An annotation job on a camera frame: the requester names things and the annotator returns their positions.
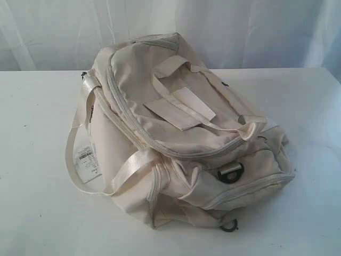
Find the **white paper hang tag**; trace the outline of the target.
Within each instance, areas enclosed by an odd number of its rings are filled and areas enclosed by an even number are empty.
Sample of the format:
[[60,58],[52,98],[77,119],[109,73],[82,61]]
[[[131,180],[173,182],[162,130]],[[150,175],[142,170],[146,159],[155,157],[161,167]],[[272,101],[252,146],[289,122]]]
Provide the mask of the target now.
[[96,156],[90,146],[80,148],[76,152],[74,163],[77,174],[83,183],[88,183],[102,174]]

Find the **cream fabric duffel bag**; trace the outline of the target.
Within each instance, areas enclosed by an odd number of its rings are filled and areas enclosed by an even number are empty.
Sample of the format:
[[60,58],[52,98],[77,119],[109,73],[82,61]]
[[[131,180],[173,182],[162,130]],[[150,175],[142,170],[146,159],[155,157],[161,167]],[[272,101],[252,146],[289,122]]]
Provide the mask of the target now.
[[284,130],[249,107],[178,33],[102,48],[82,73],[65,162],[90,146],[102,195],[151,228],[171,221],[238,229],[248,205],[294,178]]

